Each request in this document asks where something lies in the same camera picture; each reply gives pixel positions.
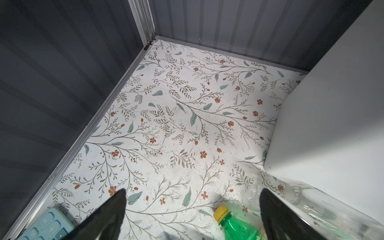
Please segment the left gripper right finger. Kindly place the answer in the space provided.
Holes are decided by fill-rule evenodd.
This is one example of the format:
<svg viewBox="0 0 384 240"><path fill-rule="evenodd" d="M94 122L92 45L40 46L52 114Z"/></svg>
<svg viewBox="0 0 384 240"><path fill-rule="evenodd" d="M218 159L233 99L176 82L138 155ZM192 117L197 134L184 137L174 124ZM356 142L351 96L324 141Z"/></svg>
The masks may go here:
<svg viewBox="0 0 384 240"><path fill-rule="evenodd" d="M259 202L263 225L269 240L325 239L269 189L261 191Z"/></svg>

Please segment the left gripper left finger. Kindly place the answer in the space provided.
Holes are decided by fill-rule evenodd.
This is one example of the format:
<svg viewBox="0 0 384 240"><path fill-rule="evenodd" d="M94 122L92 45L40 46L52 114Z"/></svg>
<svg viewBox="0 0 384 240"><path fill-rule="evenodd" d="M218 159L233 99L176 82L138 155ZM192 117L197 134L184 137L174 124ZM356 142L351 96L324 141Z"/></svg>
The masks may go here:
<svg viewBox="0 0 384 240"><path fill-rule="evenodd" d="M117 240L124 221L126 204L126 190L120 189L64 239Z"/></svg>

